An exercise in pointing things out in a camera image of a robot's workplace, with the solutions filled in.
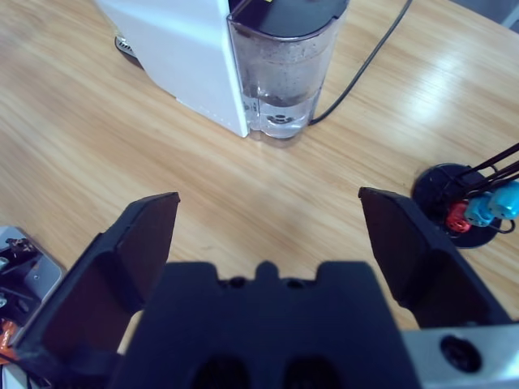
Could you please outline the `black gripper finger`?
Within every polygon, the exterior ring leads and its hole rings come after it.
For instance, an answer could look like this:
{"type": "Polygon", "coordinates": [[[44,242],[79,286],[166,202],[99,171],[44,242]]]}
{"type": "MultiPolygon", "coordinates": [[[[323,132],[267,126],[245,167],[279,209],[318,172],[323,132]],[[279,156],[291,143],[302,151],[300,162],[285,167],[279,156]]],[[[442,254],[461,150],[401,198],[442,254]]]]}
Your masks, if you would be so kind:
{"type": "Polygon", "coordinates": [[[418,205],[370,187],[358,192],[376,262],[399,306],[421,328],[490,326],[512,319],[418,205]]]}
{"type": "Polygon", "coordinates": [[[15,343],[41,377],[109,377],[132,316],[157,284],[174,231],[178,193],[131,203],[97,235],[15,343]]]}

